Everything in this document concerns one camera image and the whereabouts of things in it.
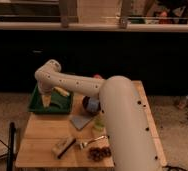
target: green object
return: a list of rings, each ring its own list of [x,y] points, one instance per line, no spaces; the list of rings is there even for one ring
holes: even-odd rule
[[[29,112],[35,114],[69,114],[72,109],[73,93],[70,96],[64,97],[56,90],[51,93],[51,103],[48,107],[44,107],[41,94],[38,91],[37,85],[31,95],[31,101],[28,106]]]

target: small box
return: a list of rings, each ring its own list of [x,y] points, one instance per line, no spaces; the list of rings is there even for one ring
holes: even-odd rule
[[[70,92],[70,96],[64,97],[56,90],[53,90],[51,93],[50,106],[44,107],[41,94],[39,93],[36,85],[31,95],[28,110],[29,112],[33,112],[35,114],[69,114],[72,109],[72,103],[73,92]]]

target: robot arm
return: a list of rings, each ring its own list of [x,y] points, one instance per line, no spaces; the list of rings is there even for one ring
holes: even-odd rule
[[[123,76],[107,80],[59,73],[60,64],[49,60],[35,78],[40,93],[60,86],[100,100],[106,131],[115,163],[115,171],[161,171],[155,144],[132,81]]]
[[[41,94],[49,94],[55,86],[59,86],[88,97],[99,98],[103,79],[62,74],[60,71],[60,64],[55,60],[49,60],[35,72]]]

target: dark background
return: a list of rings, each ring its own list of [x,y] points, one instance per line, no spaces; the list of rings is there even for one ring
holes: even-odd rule
[[[146,93],[188,94],[188,33],[0,30],[0,91],[32,92],[35,70],[142,80]]]

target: wooden tabletop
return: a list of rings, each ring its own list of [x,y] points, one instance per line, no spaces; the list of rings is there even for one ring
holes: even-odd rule
[[[145,105],[144,110],[147,115],[152,138],[154,139],[158,156],[162,166],[167,164],[163,148],[156,130],[153,116],[147,101],[147,97],[141,81],[133,81]],[[80,94],[74,95],[72,111],[70,114],[78,115],[84,113],[82,107],[82,99],[84,96]],[[94,162],[88,158],[88,149],[91,146],[109,146],[107,139],[99,140],[90,144],[89,147],[80,150],[76,145],[72,146],[62,156],[56,159],[52,153],[54,145],[64,137],[73,136],[78,141],[85,141],[96,138],[105,131],[99,132],[93,129],[93,121],[91,121],[81,131],[72,125],[69,121],[69,115],[35,115],[31,113],[27,128],[22,139],[20,149],[16,159],[16,167],[55,167],[55,168],[72,168],[72,167],[96,167],[96,168],[112,168],[114,163],[112,157],[104,158],[100,162]]]

